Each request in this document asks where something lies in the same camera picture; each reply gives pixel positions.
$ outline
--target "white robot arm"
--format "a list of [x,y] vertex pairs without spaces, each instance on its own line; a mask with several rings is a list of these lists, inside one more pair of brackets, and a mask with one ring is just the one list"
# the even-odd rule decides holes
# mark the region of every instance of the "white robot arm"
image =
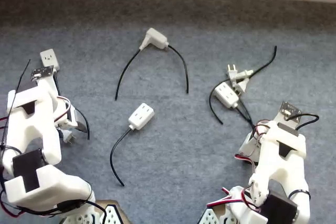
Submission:
[[[276,118],[261,120],[239,149],[242,160],[258,163],[248,187],[233,187],[228,197],[208,204],[225,204],[220,224],[307,224],[310,218],[310,194],[304,178],[306,139],[296,130],[302,112],[284,102]],[[277,181],[284,195],[269,189]],[[213,209],[207,213],[214,215]]]
[[[32,73],[35,87],[8,93],[8,127],[2,165],[14,178],[2,181],[8,202],[23,212],[67,217],[67,223],[99,223],[95,194],[90,184],[63,173],[60,138],[72,138],[70,129],[86,132],[84,119],[67,98],[61,97],[53,80],[53,66]],[[43,146],[26,152],[36,138]]]

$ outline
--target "electrical wire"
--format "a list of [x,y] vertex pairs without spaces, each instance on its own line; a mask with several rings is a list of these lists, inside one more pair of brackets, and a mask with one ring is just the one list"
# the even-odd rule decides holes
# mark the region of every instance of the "electrical wire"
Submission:
[[56,85],[58,95],[61,95],[61,91],[59,90],[59,85],[58,85],[58,80],[57,80],[57,72],[54,73],[53,79],[54,79],[54,82],[55,82],[55,85]]
[[10,149],[10,150],[14,150],[16,151],[18,154],[22,154],[22,151],[20,151],[18,148],[13,147],[13,146],[9,146],[9,145],[1,145],[1,147],[5,147],[5,149]]
[[106,209],[102,208],[101,206],[99,206],[98,204],[94,203],[94,202],[91,202],[91,201],[86,201],[86,203],[92,205],[92,206],[95,206],[97,207],[99,210],[103,211],[104,213],[104,217],[103,217],[103,220],[102,220],[102,223],[101,224],[105,224],[105,221],[106,221],[106,217],[107,217],[107,212],[106,212]]
[[254,71],[250,76],[249,78],[251,79],[253,76],[255,76],[258,72],[262,71],[265,67],[267,67],[268,65],[270,65],[274,59],[275,59],[275,56],[277,55],[277,49],[278,47],[277,46],[274,46],[274,50],[273,50],[273,56],[272,58],[269,60],[269,62],[267,62],[265,65],[261,66],[260,68],[258,68],[256,71]]
[[121,142],[121,140],[124,139],[124,137],[127,136],[128,133],[130,133],[131,131],[131,128],[128,128],[127,131],[125,131],[124,134],[122,134],[122,136],[116,141],[116,143],[114,144],[112,150],[111,150],[111,153],[110,153],[110,165],[111,165],[111,169],[113,171],[113,174],[115,175],[115,177],[117,178],[117,180],[119,181],[119,183],[122,185],[122,186],[125,186],[124,182],[120,179],[120,177],[118,176],[116,170],[114,169],[114,165],[113,165],[113,161],[112,161],[112,157],[113,157],[113,152],[115,150],[115,148],[117,148],[118,144]]
[[67,213],[69,211],[72,211],[75,208],[80,208],[81,206],[83,206],[85,203],[87,203],[89,201],[89,199],[92,196],[92,186],[90,185],[90,183],[88,183],[88,185],[90,186],[90,194],[89,194],[88,198],[87,199],[75,199],[75,200],[72,200],[73,204],[71,205],[71,207],[70,206],[66,207],[66,209],[70,208],[70,210],[68,210],[68,211],[64,211],[66,209],[64,209],[63,207],[56,207],[56,208],[45,210],[45,211],[35,211],[35,210],[31,210],[29,208],[20,207],[20,206],[17,206],[17,208],[19,210],[21,210],[23,212],[26,212],[28,214],[31,214],[31,215],[51,216],[51,217],[56,216],[56,215],[61,215],[61,214]]
[[[249,76],[250,79],[251,79],[254,75],[256,75],[258,72],[262,71],[264,68],[266,68],[268,65],[270,65],[270,64],[274,61],[274,59],[275,59],[275,57],[276,57],[276,55],[277,55],[277,48],[278,48],[277,46],[274,46],[274,50],[273,50],[272,58],[271,58],[266,64],[264,64],[263,66],[261,66],[260,68],[258,68],[256,71],[254,71],[254,72]],[[222,81],[222,82],[220,82],[218,85],[220,85],[220,84],[223,83],[223,82],[229,81],[229,80],[230,80],[230,78],[229,78],[229,79],[226,79],[226,80],[224,80],[224,81]],[[210,92],[210,95],[209,95],[209,106],[210,106],[210,109],[211,109],[212,113],[215,115],[216,119],[220,122],[220,124],[223,124],[223,122],[219,119],[219,117],[217,116],[217,114],[214,112],[214,110],[213,110],[213,108],[212,108],[212,104],[211,104],[211,96],[212,96],[214,90],[217,88],[218,85],[216,85],[216,86],[212,89],[212,91]],[[240,98],[239,100],[240,100],[240,103],[241,103],[241,105],[243,106],[244,110],[246,111],[246,113],[247,113],[247,115],[248,115],[248,118],[247,118],[241,111],[239,111],[239,109],[237,109],[237,111],[243,116],[243,118],[250,124],[251,127],[254,127],[254,124],[253,124],[252,118],[251,118],[251,116],[250,116],[250,113],[248,112],[248,110],[247,110],[245,104],[242,102],[241,98]]]
[[256,165],[252,159],[250,159],[247,156],[240,155],[240,154],[235,154],[235,159],[242,160],[242,161],[248,161],[252,164],[252,171],[253,173],[256,171]]
[[115,98],[114,100],[116,101],[118,99],[118,93],[119,93],[119,88],[120,88],[120,84],[121,84],[121,80],[122,80],[122,77],[124,76],[126,70],[128,69],[128,66],[131,64],[131,62],[135,59],[135,57],[140,53],[140,49],[138,49],[136,51],[136,53],[133,55],[133,57],[129,60],[129,62],[127,62],[125,68],[122,70],[122,73],[119,77],[119,81],[118,81],[118,85],[117,85],[117,90],[116,90],[116,95],[115,95]]
[[296,131],[297,131],[298,129],[300,129],[300,128],[306,126],[306,125],[308,125],[308,124],[317,122],[317,121],[320,119],[320,117],[319,117],[318,115],[316,115],[316,114],[302,113],[302,114],[292,115],[292,116],[288,117],[288,118],[286,119],[286,121],[293,120],[293,119],[295,119],[295,118],[300,118],[301,116],[314,116],[315,119],[313,119],[313,120],[311,120],[311,121],[308,121],[308,122],[306,122],[306,123],[302,123],[301,125],[297,126],[297,127],[295,128]]
[[250,120],[251,124],[254,126],[252,117],[251,117],[250,113],[248,112],[248,110],[247,110],[247,108],[246,108],[246,106],[245,106],[245,104],[244,104],[242,98],[239,98],[239,101],[238,101],[238,102],[240,102],[241,106],[242,106],[243,109],[246,111],[246,114],[247,114],[247,116],[248,116],[248,119]]
[[90,140],[90,125],[89,125],[89,122],[88,120],[86,119],[86,117],[84,116],[84,114],[78,109],[76,108],[76,110],[83,116],[84,120],[85,120],[85,123],[86,123],[86,129],[88,131],[88,140]]
[[[61,95],[61,91],[59,89],[59,84],[58,84],[58,79],[57,79],[57,72],[54,73],[54,82],[55,82],[55,85],[56,85],[56,89],[57,89],[58,95]],[[87,134],[88,134],[88,140],[90,140],[90,125],[89,125],[89,122],[86,119],[85,115],[78,108],[76,108],[76,110],[83,116],[83,118],[85,120],[86,128],[87,128],[87,131],[88,131],[87,132]]]
[[222,187],[222,191],[225,192],[227,195],[230,194],[230,191],[228,189],[226,189],[225,187]]
[[59,119],[61,119],[66,113],[68,113],[68,111],[70,110],[70,107],[71,107],[71,102],[68,98],[66,97],[61,97],[60,95],[57,97],[58,99],[62,99],[62,100],[65,100],[67,102],[67,108],[65,110],[65,112],[63,112],[60,116],[56,117],[54,119],[54,122],[57,122]]
[[4,156],[4,152],[5,152],[5,147],[4,146],[6,146],[6,142],[7,142],[7,140],[5,140],[5,135],[7,134],[9,116],[10,116],[10,114],[12,112],[12,109],[13,109],[13,105],[14,105],[14,101],[15,101],[15,98],[16,98],[17,91],[20,87],[22,77],[25,74],[25,72],[26,72],[26,70],[29,66],[29,63],[30,63],[30,59],[28,60],[28,63],[26,65],[25,69],[23,70],[23,72],[21,73],[19,81],[17,83],[16,89],[15,89],[15,94],[14,94],[13,101],[12,101],[12,105],[10,106],[11,108],[10,108],[10,110],[8,112],[8,116],[6,118],[5,127],[4,127],[4,130],[3,130],[3,133],[2,133],[2,140],[1,140],[1,143],[0,143],[0,185],[1,185],[2,190],[5,191],[5,192],[6,192],[6,188],[5,188],[5,181],[4,181],[4,176],[3,176],[4,168],[3,168],[3,163],[2,163],[2,159],[3,159],[3,156]]
[[290,199],[293,195],[298,194],[298,193],[304,193],[307,194],[309,196],[309,200],[311,200],[311,195],[307,190],[303,190],[303,189],[297,189],[292,191],[289,195],[288,195],[288,199]]
[[211,97],[212,97],[212,94],[214,93],[215,89],[217,88],[217,86],[219,86],[220,84],[222,84],[223,82],[227,82],[229,81],[230,79],[226,79],[224,81],[221,81],[219,84],[217,84],[215,87],[212,88],[210,94],[209,94],[209,107],[210,107],[210,110],[211,112],[213,113],[213,115],[216,117],[216,119],[218,120],[218,122],[220,124],[224,124],[221,119],[219,119],[218,115],[216,114],[216,112],[214,111],[214,109],[212,108],[212,102],[211,102]]
[[181,55],[175,48],[173,48],[171,45],[168,45],[168,47],[169,47],[170,49],[172,49],[172,50],[173,50],[173,51],[180,57],[180,59],[181,59],[182,62],[183,62],[183,67],[184,67],[184,72],[185,72],[185,81],[186,81],[186,85],[187,85],[185,92],[186,92],[187,94],[189,94],[189,77],[188,77],[187,64],[185,63],[185,61],[184,61],[182,55]]
[[254,125],[253,125],[253,122],[249,119],[249,118],[247,118],[244,114],[243,114],[243,112],[238,108],[238,107],[236,107],[236,110],[239,112],[239,114],[245,119],[245,121],[246,122],[248,122],[248,124],[251,126],[251,128],[253,129],[254,128]]
[[241,193],[240,193],[240,195],[241,195],[241,199],[243,200],[243,202],[245,203],[245,205],[246,205],[249,209],[251,209],[252,211],[255,211],[255,212],[260,212],[260,209],[259,209],[256,205],[254,205],[254,204],[251,203],[251,202],[248,202],[248,201],[246,200],[246,198],[245,198],[245,191],[246,191],[248,188],[250,188],[252,185],[253,185],[253,184],[250,184],[250,185],[244,187],[244,189],[243,189],[243,190],[241,191]]
[[14,213],[12,213],[11,211],[9,211],[9,210],[6,208],[4,202],[2,201],[2,194],[3,194],[4,192],[5,192],[5,191],[2,190],[1,193],[0,193],[0,205],[1,205],[1,208],[3,209],[3,211],[4,211],[6,214],[8,214],[10,217],[13,217],[13,218],[18,218],[18,217],[20,217],[20,215],[24,214],[25,212],[23,212],[23,211],[20,211],[20,212],[18,212],[17,214],[14,214]]

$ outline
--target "circuit board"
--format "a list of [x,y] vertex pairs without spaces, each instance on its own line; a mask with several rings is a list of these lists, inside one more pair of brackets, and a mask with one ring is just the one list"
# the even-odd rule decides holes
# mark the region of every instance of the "circuit board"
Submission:
[[43,68],[34,69],[31,73],[30,79],[35,81],[37,79],[50,77],[53,75],[54,66],[48,66]]
[[[282,102],[280,113],[284,115],[285,119],[287,119],[293,115],[301,114],[302,111],[288,102]],[[293,121],[299,123],[300,119],[301,117],[298,117],[298,118],[293,119]]]

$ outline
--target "gray carpet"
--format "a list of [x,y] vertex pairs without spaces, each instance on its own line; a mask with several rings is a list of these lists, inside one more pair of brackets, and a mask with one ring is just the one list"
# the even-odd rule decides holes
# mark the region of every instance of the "gray carpet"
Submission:
[[[190,72],[185,93],[183,65],[172,51],[146,48],[119,75],[154,27],[184,56]],[[310,223],[334,223],[332,185],[336,5],[271,0],[0,0],[0,93],[2,104],[30,58],[54,48],[64,96],[91,124],[91,141],[78,133],[62,145],[67,174],[90,181],[98,199],[116,199],[133,223],[196,223],[221,187],[246,185],[250,166],[233,158],[249,125],[214,99],[224,120],[211,114],[207,98],[225,78],[227,64],[257,68],[276,60],[248,84],[244,101],[254,121],[272,119],[283,100],[321,120],[302,128],[307,138],[306,179],[312,195]],[[155,117],[119,145],[113,176],[109,153],[128,127],[128,117],[146,102]],[[0,223],[57,223],[22,216]]]

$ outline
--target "outlet receptacle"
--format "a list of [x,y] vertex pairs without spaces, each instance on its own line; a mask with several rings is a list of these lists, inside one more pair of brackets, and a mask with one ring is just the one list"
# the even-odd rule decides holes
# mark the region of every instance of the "outlet receptacle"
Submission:
[[53,49],[40,52],[40,56],[44,67],[54,66],[56,71],[59,70],[59,64]]
[[238,106],[239,97],[225,82],[221,83],[215,88],[214,94],[227,108],[235,108]]
[[142,103],[128,118],[131,128],[140,130],[153,117],[154,110],[147,104]]

